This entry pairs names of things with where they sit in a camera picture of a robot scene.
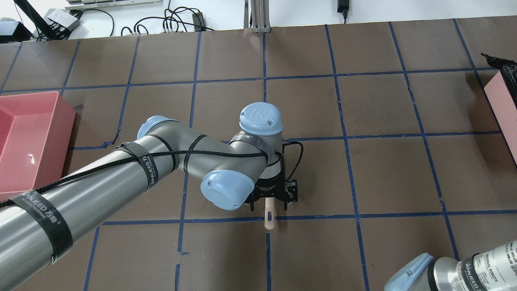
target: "cable strap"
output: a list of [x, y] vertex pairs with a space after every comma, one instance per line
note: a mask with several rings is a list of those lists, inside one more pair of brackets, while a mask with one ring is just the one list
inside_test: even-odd
[[50, 264], [64, 256], [73, 245], [72, 233], [61, 213], [35, 190], [30, 190], [10, 199], [18, 207], [27, 211], [43, 228], [54, 254]]
[[133, 141], [125, 142], [118, 146], [115, 151], [126, 152], [138, 159], [147, 176], [146, 192], [158, 182], [158, 169], [156, 168], [155, 159], [143, 146]]
[[273, 161], [275, 157], [275, 151], [273, 148], [270, 147], [260, 136], [241, 131], [237, 133], [228, 144], [231, 144], [234, 141], [243, 141], [245, 143], [249, 143], [250, 145], [266, 153], [267, 165], [269, 164], [269, 161]]

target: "black pole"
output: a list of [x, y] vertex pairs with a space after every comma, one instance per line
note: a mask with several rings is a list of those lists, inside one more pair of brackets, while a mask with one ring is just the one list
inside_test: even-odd
[[34, 22], [34, 25], [41, 30], [48, 39], [52, 37], [52, 28], [48, 25], [45, 20], [38, 14], [27, 0], [14, 0], [14, 3]]

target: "blue joint cap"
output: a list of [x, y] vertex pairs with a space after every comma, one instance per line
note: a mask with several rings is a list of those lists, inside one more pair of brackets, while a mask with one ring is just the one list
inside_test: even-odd
[[253, 189], [255, 183], [250, 177], [232, 170], [209, 172], [201, 182], [203, 196], [224, 210], [238, 209]]
[[270, 136], [282, 132], [282, 118], [278, 108], [270, 103], [255, 102], [240, 112], [240, 128], [260, 136]]
[[414, 258], [388, 280], [384, 285], [384, 291], [408, 291], [432, 259], [433, 257], [428, 253]]
[[163, 117], [161, 115], [151, 116], [150, 118], [148, 118], [145, 121], [144, 124], [142, 124], [140, 126], [140, 129], [138, 130], [138, 134], [136, 135], [136, 139], [140, 139], [140, 138], [144, 137], [149, 132], [149, 130], [151, 130], [151, 128], [153, 126], [157, 125], [160, 122], [164, 122], [164, 121], [175, 121], [175, 122], [178, 122], [175, 119], [170, 119], [170, 118], [167, 118], [167, 117]]

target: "white floor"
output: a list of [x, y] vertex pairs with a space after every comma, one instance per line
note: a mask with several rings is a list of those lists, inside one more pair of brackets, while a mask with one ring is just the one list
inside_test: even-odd
[[[342, 23], [336, 12], [338, 0], [270, 0], [271, 26], [302, 26]], [[44, 15], [50, 8], [68, 6], [65, 0], [29, 0]], [[19, 20], [12, 0], [0, 0], [1, 17]], [[163, 16], [167, 0], [152, 4], [134, 4], [102, 8], [115, 19], [114, 35], [120, 35], [124, 26], [133, 27], [147, 16]], [[171, 7], [200, 9], [207, 26], [215, 30], [233, 30], [244, 26], [244, 0], [172, 0]], [[20, 11], [25, 25], [32, 31], [34, 25]], [[191, 22], [190, 13], [183, 20]], [[423, 19], [470, 18], [517, 15], [517, 0], [351, 0], [347, 23], [403, 21]], [[151, 34], [162, 32], [161, 20], [142, 22]], [[71, 38], [107, 36], [111, 31], [110, 18], [97, 11], [89, 11], [81, 19], [81, 26]]]

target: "pink box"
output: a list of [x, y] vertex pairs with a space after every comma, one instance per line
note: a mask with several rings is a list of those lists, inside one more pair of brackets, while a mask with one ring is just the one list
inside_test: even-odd
[[485, 92], [503, 131], [514, 161], [517, 162], [517, 108], [501, 72], [485, 86]]
[[0, 201], [61, 178], [74, 118], [58, 92], [0, 97]]

